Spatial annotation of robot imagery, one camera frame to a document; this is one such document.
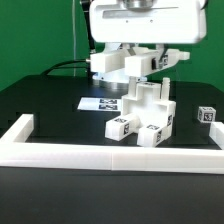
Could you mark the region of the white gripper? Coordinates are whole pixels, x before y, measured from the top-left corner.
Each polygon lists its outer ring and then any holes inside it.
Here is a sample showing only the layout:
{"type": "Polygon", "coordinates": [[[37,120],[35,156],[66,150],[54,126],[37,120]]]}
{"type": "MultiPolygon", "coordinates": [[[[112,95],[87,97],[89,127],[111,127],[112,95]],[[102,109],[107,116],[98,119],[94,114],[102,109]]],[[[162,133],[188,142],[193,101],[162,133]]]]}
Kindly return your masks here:
{"type": "Polygon", "coordinates": [[[206,36],[207,0],[152,0],[147,8],[128,8],[124,0],[94,0],[90,27],[96,42],[156,44],[152,69],[163,67],[164,44],[197,43],[206,36]]]}

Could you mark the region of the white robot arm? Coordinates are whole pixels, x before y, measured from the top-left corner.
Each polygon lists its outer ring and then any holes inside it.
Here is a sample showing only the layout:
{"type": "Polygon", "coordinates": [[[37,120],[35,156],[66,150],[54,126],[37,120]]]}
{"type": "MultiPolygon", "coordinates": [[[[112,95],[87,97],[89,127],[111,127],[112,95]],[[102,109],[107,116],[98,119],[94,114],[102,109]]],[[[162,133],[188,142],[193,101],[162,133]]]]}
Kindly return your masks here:
{"type": "Polygon", "coordinates": [[[93,80],[113,88],[190,58],[169,44],[194,44],[207,33],[207,0],[94,0],[90,31],[105,45],[90,56],[93,80]]]}

